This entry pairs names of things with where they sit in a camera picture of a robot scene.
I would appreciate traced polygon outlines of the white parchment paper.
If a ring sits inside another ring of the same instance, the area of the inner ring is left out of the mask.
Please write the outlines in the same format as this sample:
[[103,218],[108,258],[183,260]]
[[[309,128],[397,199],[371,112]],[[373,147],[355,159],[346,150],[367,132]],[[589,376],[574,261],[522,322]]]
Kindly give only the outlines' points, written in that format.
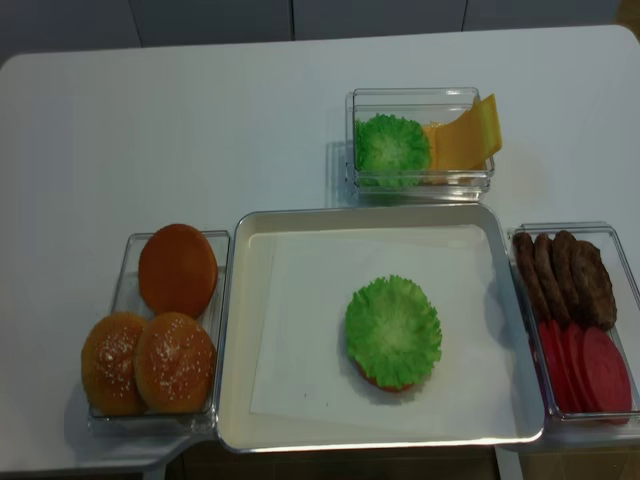
[[[422,288],[443,334],[433,373],[402,394],[365,381],[344,343],[353,293],[391,274]],[[269,286],[253,412],[426,436],[515,434],[513,357],[483,229],[284,234]]]

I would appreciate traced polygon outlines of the plain brown bun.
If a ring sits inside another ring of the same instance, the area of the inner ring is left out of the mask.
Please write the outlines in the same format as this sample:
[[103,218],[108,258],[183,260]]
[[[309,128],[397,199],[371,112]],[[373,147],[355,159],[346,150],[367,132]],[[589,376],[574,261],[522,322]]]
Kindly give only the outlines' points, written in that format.
[[213,296],[217,278],[217,259],[209,241],[190,225],[161,228],[140,254],[140,294],[157,315],[178,312],[199,317]]

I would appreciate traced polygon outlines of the sesame bun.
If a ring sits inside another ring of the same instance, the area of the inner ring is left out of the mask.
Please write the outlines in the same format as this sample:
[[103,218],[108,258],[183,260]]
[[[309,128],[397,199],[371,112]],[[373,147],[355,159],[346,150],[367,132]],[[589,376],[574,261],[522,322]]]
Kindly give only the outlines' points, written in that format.
[[204,409],[213,385],[216,349],[191,317],[167,312],[144,328],[134,356],[138,392],[156,413],[196,413]]
[[147,320],[116,312],[90,331],[81,351],[81,380],[89,404],[103,415],[140,415],[147,410],[136,385],[134,356]]

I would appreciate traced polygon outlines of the green lettuce in container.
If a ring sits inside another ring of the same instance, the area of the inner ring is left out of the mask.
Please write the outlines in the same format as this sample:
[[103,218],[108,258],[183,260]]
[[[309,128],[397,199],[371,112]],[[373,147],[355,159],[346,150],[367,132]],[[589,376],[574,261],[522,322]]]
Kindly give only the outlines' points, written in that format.
[[386,114],[355,121],[355,165],[361,186],[417,186],[430,163],[430,141],[418,121]]

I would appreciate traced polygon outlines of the clear lettuce cheese container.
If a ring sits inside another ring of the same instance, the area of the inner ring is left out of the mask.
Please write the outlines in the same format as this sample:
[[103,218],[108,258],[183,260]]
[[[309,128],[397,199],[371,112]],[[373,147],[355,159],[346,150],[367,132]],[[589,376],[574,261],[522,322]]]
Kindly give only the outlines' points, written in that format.
[[354,195],[371,201],[480,200],[491,186],[495,154],[480,170],[434,171],[427,168],[417,186],[405,189],[361,186],[355,165],[355,121],[386,114],[418,121],[422,127],[431,122],[447,124],[469,110],[475,100],[484,98],[474,87],[358,88],[348,93],[345,99],[345,180],[348,188]]

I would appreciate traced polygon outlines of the brown meat patty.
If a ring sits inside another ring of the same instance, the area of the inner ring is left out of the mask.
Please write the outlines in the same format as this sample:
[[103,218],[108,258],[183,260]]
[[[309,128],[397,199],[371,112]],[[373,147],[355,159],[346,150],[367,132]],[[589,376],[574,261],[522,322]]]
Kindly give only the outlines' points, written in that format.
[[584,318],[590,326],[611,330],[617,320],[617,305],[600,250],[588,241],[577,240],[570,268]]
[[531,236],[526,232],[515,233],[512,243],[516,263],[527,290],[532,312],[538,323],[546,323],[551,319],[551,313],[535,270],[534,245]]
[[536,236],[534,266],[552,318],[561,328],[565,328],[571,323],[571,317],[554,274],[551,245],[552,241],[547,234],[541,233]]
[[570,257],[575,237],[566,230],[557,232],[552,241],[552,261],[558,287],[571,317],[580,315],[580,300],[574,285]]

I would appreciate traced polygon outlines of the metal baking tray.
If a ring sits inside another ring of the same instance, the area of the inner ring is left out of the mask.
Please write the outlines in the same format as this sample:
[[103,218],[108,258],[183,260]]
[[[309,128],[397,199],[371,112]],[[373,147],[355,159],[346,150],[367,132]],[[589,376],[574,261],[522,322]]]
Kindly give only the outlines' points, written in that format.
[[[292,233],[476,226],[485,231],[505,315],[506,347],[513,357],[511,437],[444,437],[415,432],[304,420],[251,409],[276,240]],[[290,452],[524,444],[537,440],[545,412],[525,332],[503,232],[495,214],[479,203],[379,208],[253,212],[235,230],[228,265],[225,319],[216,378],[217,432],[235,452]]]

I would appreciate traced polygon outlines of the green lettuce leaf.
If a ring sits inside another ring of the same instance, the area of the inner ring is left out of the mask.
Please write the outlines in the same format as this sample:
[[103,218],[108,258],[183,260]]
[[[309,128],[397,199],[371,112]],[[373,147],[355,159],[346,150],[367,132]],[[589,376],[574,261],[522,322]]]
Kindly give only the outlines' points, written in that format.
[[396,385],[422,383],[442,356],[437,309],[417,283],[398,275],[378,277],[353,293],[345,341],[352,363]]

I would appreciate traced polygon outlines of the yellow cheese slices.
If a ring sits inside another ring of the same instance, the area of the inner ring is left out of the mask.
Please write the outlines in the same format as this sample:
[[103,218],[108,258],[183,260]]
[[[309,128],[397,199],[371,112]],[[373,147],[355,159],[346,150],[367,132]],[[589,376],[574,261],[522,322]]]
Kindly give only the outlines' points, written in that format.
[[422,129],[429,141],[429,170],[480,170],[503,146],[494,94],[475,100],[450,123],[431,122]]

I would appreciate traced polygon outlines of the clear patty tomato container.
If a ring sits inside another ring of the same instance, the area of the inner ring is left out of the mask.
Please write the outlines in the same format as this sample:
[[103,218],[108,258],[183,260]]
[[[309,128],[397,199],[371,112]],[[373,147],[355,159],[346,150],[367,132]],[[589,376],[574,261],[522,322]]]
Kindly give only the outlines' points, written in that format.
[[[556,401],[553,382],[544,357],[537,318],[532,310],[525,282],[516,261],[514,237],[527,233],[531,238],[545,234],[552,238],[567,231],[576,239],[599,249],[612,283],[617,320],[607,336],[625,362],[631,390],[628,412],[568,413]],[[523,322],[529,337],[539,390],[545,409],[543,437],[557,444],[631,441],[639,439],[639,288],[617,231],[606,222],[524,223],[508,233],[508,257]]]

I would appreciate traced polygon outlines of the bottom bun half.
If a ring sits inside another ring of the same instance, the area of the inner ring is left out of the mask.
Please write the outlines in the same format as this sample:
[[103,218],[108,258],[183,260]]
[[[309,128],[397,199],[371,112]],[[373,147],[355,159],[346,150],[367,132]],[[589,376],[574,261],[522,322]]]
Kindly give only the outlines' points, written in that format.
[[417,382],[409,382],[409,383],[401,383],[399,385],[396,384],[391,384],[389,382],[383,382],[381,380],[378,380],[376,377],[374,377],[373,375],[369,375],[365,369],[363,368],[363,366],[355,361],[354,362],[354,366],[356,368],[356,370],[358,371],[359,375],[366,381],[368,382],[370,385],[378,388],[381,391],[384,392],[388,392],[388,393],[402,393],[405,391],[408,391],[414,387],[416,387],[418,385]]

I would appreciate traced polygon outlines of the clear plastic bun container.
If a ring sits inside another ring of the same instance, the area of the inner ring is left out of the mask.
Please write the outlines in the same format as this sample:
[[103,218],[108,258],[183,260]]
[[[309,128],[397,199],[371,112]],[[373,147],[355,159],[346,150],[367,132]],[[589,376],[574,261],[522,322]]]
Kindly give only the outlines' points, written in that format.
[[[203,233],[218,264],[217,285],[211,300],[197,322],[218,345],[224,318],[226,293],[226,265],[229,259],[230,234],[225,230]],[[144,302],[138,281],[138,262],[150,233],[136,233],[129,237],[111,303],[111,311],[129,311],[150,320],[152,310]],[[139,415],[110,416],[94,407],[88,410],[88,428],[96,437],[147,437],[152,435],[184,436],[207,433],[215,429],[217,401],[210,389],[204,406],[189,413],[158,413],[149,410]]]

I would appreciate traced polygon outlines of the right sesame bun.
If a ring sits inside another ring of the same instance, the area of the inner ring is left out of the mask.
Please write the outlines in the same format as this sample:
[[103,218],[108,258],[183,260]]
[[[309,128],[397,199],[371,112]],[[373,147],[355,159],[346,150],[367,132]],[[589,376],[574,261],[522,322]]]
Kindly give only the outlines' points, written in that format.
[[191,317],[167,312],[144,328],[134,356],[138,392],[156,413],[196,413],[204,409],[213,385],[216,349]]

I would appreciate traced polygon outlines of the left sesame bun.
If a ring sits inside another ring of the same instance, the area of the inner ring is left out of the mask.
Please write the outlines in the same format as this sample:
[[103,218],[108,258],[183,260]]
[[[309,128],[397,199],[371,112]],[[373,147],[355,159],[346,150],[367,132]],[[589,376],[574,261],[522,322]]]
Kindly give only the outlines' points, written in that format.
[[147,320],[116,312],[90,331],[81,351],[81,380],[89,404],[103,415],[140,415],[147,410],[136,385],[134,356]]

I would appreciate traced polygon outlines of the red tomato slices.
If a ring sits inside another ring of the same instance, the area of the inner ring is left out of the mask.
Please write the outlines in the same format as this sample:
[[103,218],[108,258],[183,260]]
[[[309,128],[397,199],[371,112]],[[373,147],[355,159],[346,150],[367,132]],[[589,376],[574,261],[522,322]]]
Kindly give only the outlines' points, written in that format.
[[582,421],[629,423],[637,413],[631,377],[609,335],[575,323],[562,328],[554,320],[538,324],[537,333],[554,412]]

